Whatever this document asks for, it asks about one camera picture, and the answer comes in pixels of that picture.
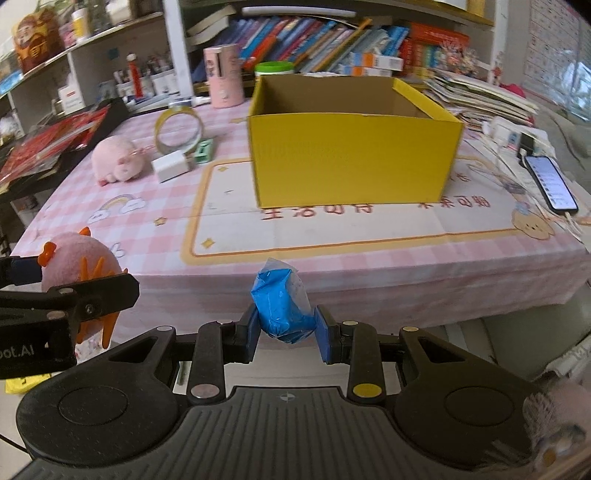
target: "pink plush pig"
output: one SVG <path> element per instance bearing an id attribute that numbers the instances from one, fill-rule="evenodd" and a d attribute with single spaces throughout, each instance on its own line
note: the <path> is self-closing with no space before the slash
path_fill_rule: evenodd
<path id="1" fill-rule="evenodd" d="M 131 180 L 142 172 L 146 162 L 143 151 L 120 135 L 100 141 L 92 152 L 92 170 L 100 186 Z"/>
<path id="2" fill-rule="evenodd" d="M 56 235 L 44 245 L 37 262 L 42 267 L 42 291 L 122 272 L 114 254 L 90 236 L 88 227 L 83 228 L 80 233 L 65 232 Z M 119 312 L 109 313 L 96 320 L 81 323 L 76 343 L 81 343 L 88 334 L 92 335 L 102 328 L 102 345 L 107 348 L 118 316 Z"/>

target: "yellow cardboard box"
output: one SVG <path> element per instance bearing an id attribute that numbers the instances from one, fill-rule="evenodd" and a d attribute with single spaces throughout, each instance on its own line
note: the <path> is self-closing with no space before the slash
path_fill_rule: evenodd
<path id="1" fill-rule="evenodd" d="M 398 79 L 261 76 L 248 116 L 259 207 L 437 202 L 462 128 Z"/>

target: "smartphone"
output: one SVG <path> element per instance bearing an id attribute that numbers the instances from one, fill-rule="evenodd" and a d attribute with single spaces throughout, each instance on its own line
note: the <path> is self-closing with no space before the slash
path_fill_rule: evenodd
<path id="1" fill-rule="evenodd" d="M 579 211 L 573 194 L 548 157 L 525 157 L 524 166 L 538 184 L 550 210 L 558 215 L 567 212 L 574 215 Z"/>

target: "green object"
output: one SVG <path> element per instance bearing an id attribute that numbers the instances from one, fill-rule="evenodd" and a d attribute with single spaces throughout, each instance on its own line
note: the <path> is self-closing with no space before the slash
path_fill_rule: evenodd
<path id="1" fill-rule="evenodd" d="M 193 154 L 193 160 L 196 165 L 209 163 L 213 160 L 213 138 L 201 140 L 197 145 L 197 150 Z"/>
<path id="2" fill-rule="evenodd" d="M 255 72 L 261 75 L 292 72 L 294 65 L 290 61 L 264 61 L 255 67 Z"/>

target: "rainbow drawing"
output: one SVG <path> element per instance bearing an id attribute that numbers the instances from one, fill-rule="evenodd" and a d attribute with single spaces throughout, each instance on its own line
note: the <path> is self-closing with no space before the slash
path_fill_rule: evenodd
<path id="1" fill-rule="evenodd" d="M 125 205 L 128 201 L 130 200 L 135 200 L 135 197 L 133 195 L 119 195 L 118 197 L 115 197 L 111 200 L 109 200 L 108 202 L 104 203 L 99 210 L 109 210 L 111 207 L 114 207 L 115 205 L 121 204 L 121 206 Z"/>

